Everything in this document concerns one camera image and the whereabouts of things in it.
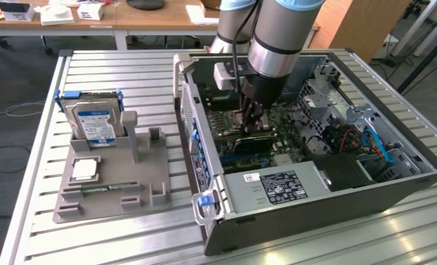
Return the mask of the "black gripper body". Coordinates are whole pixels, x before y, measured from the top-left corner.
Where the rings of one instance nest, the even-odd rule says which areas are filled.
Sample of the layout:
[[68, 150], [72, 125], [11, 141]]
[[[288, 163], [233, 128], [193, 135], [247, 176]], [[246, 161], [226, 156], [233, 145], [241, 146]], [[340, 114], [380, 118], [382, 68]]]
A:
[[289, 75], [276, 78], [265, 75], [246, 76], [241, 91], [253, 102], [269, 107], [278, 100], [288, 79]]

